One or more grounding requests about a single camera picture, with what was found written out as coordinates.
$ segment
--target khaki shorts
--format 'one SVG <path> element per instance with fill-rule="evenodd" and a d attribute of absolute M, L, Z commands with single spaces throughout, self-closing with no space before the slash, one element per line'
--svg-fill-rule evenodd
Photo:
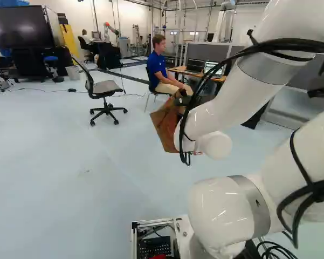
<path fill-rule="evenodd" d="M 155 91 L 160 92 L 160 93 L 174 94 L 178 89 L 180 89 L 180 88 L 175 85 L 159 83 L 157 85 Z M 187 95 L 189 95 L 189 96 L 193 95 L 193 90 L 189 85 L 184 85 L 184 89 L 186 90 Z"/>

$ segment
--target trash can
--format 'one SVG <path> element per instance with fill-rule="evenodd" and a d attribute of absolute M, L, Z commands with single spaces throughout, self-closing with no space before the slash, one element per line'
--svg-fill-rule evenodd
<path fill-rule="evenodd" d="M 67 66 L 66 71 L 71 81 L 80 80 L 80 74 L 76 66 Z"/>

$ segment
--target wooden desk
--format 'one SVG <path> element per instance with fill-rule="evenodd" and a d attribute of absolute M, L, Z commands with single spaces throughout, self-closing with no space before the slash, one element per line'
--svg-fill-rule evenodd
<path fill-rule="evenodd" d="M 177 66 L 177 67 L 173 67 L 171 69 L 168 69 L 170 72 L 174 72 L 177 74 L 184 74 L 186 76 L 192 76 L 192 77 L 199 77 L 202 78 L 204 76 L 204 73 L 201 72 L 199 74 L 192 74 L 186 71 L 185 66 Z M 222 76 L 221 78 L 211 78 L 212 81 L 214 82 L 218 82 L 218 83 L 223 83 L 226 80 L 226 76 Z"/>

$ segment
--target robotic arm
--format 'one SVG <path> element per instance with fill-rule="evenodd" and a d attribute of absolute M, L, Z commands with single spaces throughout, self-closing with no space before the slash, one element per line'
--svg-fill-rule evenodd
<path fill-rule="evenodd" d="M 104 23 L 104 39 L 105 42 L 110 42 L 109 40 L 109 33 L 108 33 L 108 29 L 114 33 L 116 36 L 120 36 L 120 32 L 118 30 L 116 30 L 115 28 L 111 27 L 111 25 L 108 22 Z"/>
<path fill-rule="evenodd" d="M 313 0 L 271 0 L 253 37 L 258 42 L 278 38 L 324 42 L 324 0 L 320 2 L 315 12 Z M 190 111 L 184 129 L 187 138 L 182 142 L 185 152 L 203 151 L 216 159 L 228 154 L 231 140 L 221 131 L 252 117 L 314 57 L 303 51 L 279 53 L 260 52 L 237 60 L 218 96 Z M 176 148 L 179 131 L 180 125 L 174 135 Z M 313 193 L 297 196 L 281 207 L 291 194 L 323 180 L 324 113 L 280 146 L 259 173 L 194 185 L 189 219 L 196 237 L 213 257 L 232 258 L 243 249 L 244 241 L 283 231 L 285 223 L 291 226 L 301 207 L 307 207 L 304 220 L 324 221 L 320 189 L 313 188 L 315 200 L 322 195 L 314 204 L 308 201 Z"/>

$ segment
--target yellow panel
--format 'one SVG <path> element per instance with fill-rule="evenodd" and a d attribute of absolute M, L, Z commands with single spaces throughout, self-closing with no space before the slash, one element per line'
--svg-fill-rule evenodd
<path fill-rule="evenodd" d="M 72 27 L 69 24 L 64 24 L 64 25 L 61 24 L 60 26 L 61 26 L 61 31 L 63 32 L 63 36 L 65 39 L 65 45 L 70 50 L 70 53 L 72 55 L 79 58 L 78 48 L 74 41 Z"/>

